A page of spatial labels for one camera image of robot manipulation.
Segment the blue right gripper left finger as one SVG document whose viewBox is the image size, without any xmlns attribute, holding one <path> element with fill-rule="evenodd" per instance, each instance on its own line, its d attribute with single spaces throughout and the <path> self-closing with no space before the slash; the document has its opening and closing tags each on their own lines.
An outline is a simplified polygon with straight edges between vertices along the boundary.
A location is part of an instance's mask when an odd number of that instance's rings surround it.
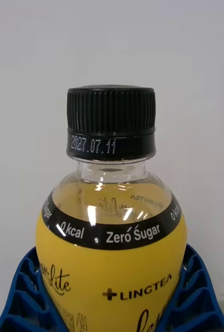
<svg viewBox="0 0 224 332">
<path fill-rule="evenodd" d="M 0 316 L 0 331 L 66 331 L 43 285 L 36 248 L 16 269 Z"/>
</svg>

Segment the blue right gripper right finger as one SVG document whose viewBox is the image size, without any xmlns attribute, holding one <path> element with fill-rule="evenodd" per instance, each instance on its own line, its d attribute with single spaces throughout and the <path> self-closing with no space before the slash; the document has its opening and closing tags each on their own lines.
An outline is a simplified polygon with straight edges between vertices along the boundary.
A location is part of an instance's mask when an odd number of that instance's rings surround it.
<svg viewBox="0 0 224 332">
<path fill-rule="evenodd" d="M 180 279 L 156 331 L 216 331 L 224 329 L 224 314 L 207 268 L 187 245 Z"/>
</svg>

